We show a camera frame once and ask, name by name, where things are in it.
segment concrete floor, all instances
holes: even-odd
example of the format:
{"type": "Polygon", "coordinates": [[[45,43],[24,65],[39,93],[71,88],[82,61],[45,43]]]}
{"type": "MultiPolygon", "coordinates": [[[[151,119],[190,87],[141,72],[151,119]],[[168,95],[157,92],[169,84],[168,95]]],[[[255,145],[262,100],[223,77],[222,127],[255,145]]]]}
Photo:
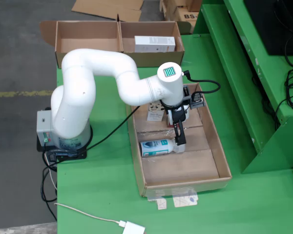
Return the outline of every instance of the concrete floor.
{"type": "MultiPolygon", "coordinates": [[[[54,221],[40,198],[44,166],[36,151],[36,113],[50,96],[17,92],[56,87],[54,48],[42,40],[40,21],[106,20],[71,12],[74,2],[0,0],[0,228],[54,221]]],[[[160,20],[159,1],[146,0],[140,21],[160,20]]],[[[53,197],[49,179],[46,190],[53,197]]]]}

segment gray control box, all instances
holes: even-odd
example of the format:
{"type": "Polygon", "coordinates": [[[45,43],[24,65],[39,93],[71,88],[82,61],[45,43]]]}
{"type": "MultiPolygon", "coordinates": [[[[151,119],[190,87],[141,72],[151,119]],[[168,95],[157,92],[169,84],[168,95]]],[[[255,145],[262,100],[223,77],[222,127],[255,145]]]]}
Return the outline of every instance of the gray control box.
{"type": "Polygon", "coordinates": [[[54,146],[51,110],[37,111],[37,136],[41,146],[54,146]]]}

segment cardboard sheet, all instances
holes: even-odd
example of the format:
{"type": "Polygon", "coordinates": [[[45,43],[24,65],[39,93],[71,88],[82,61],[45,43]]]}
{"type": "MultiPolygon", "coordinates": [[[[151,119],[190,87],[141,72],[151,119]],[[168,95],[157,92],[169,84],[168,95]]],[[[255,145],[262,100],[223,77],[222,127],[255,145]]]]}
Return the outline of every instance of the cardboard sheet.
{"type": "Polygon", "coordinates": [[[143,0],[76,0],[72,11],[116,19],[139,21],[143,0]]]}

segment green led grid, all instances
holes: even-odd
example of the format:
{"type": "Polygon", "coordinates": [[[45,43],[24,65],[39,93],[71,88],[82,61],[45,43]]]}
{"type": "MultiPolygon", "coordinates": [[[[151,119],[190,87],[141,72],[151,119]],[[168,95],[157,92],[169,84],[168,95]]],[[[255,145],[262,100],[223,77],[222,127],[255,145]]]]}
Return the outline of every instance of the green led grid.
{"type": "Polygon", "coordinates": [[[166,68],[163,71],[164,71],[165,77],[170,77],[176,74],[173,67],[166,68]]]}

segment small cardboard box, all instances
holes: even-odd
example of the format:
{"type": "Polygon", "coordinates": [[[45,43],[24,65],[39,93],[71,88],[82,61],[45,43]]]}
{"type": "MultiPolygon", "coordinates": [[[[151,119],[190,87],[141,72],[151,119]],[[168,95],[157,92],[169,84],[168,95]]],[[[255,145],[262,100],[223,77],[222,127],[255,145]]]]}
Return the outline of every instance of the small cardboard box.
{"type": "Polygon", "coordinates": [[[181,64],[185,49],[176,22],[119,22],[119,24],[124,54],[132,57],[138,67],[158,67],[165,62],[181,64]],[[136,53],[135,36],[174,37],[175,51],[136,53]]]}
{"type": "MultiPolygon", "coordinates": [[[[189,84],[190,91],[201,90],[189,84]]],[[[127,106],[129,115],[135,107],[127,106]]],[[[185,195],[189,191],[224,188],[232,178],[208,105],[191,110],[185,122],[186,151],[154,157],[141,157],[140,141],[173,138],[166,122],[146,122],[146,107],[141,106],[128,120],[132,158],[139,193],[156,197],[185,195]]]]}
{"type": "Polygon", "coordinates": [[[151,102],[148,104],[147,121],[159,121],[163,120],[165,109],[160,101],[151,102]]]}
{"type": "Polygon", "coordinates": [[[116,21],[42,21],[40,31],[43,39],[55,47],[59,68],[64,56],[75,49],[123,50],[116,21]]]}
{"type": "Polygon", "coordinates": [[[203,0],[187,0],[188,11],[200,11],[203,0]]]}

